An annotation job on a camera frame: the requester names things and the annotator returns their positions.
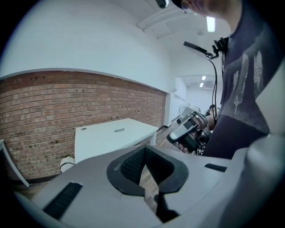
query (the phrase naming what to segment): person's neck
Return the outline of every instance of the person's neck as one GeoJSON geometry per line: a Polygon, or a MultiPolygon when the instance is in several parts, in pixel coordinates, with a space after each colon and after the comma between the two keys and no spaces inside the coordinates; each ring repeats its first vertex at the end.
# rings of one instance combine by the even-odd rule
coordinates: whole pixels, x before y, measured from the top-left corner
{"type": "Polygon", "coordinates": [[[222,19],[230,26],[231,33],[235,32],[242,13],[242,0],[227,0],[227,7],[224,9],[222,19]]]}

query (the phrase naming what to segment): glasses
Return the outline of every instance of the glasses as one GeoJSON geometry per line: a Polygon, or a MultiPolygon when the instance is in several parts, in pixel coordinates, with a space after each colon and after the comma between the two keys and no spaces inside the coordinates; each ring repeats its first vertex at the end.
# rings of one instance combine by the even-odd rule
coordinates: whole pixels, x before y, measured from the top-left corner
{"type": "Polygon", "coordinates": [[[181,8],[184,13],[192,13],[193,11],[191,10],[191,3],[189,0],[182,0],[181,1],[181,8]]]}

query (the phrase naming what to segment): white furniture leg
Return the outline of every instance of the white furniture leg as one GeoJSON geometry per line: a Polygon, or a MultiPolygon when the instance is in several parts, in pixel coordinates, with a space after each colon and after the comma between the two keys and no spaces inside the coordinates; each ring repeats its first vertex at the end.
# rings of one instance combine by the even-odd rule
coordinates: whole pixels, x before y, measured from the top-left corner
{"type": "Polygon", "coordinates": [[[155,146],[155,142],[156,142],[156,132],[154,133],[154,135],[151,137],[151,146],[155,146]]]}
{"type": "Polygon", "coordinates": [[[17,169],[17,167],[15,166],[15,164],[13,163],[5,145],[4,145],[4,140],[1,139],[0,140],[0,150],[3,150],[4,155],[6,157],[6,159],[8,160],[10,166],[12,167],[13,171],[16,173],[16,175],[20,178],[20,180],[23,182],[23,184],[27,187],[30,186],[30,184],[25,180],[25,178],[22,176],[22,174],[19,172],[19,170],[17,169]]]}

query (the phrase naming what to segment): fluorescent light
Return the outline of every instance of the fluorescent light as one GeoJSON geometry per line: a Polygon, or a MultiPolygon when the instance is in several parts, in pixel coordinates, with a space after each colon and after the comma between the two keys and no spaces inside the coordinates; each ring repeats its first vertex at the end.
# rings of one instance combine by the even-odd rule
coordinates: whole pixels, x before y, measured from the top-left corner
{"type": "Polygon", "coordinates": [[[214,17],[207,17],[207,27],[208,27],[208,32],[213,33],[216,29],[216,20],[214,17]]]}

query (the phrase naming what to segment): white desk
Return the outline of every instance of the white desk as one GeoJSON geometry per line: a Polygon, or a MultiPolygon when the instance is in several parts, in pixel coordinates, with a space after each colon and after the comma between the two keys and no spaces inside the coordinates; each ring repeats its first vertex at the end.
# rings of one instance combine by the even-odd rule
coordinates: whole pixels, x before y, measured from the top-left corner
{"type": "Polygon", "coordinates": [[[129,118],[78,127],[75,132],[75,163],[134,146],[150,136],[150,144],[155,145],[157,130],[158,127],[129,118]]]}

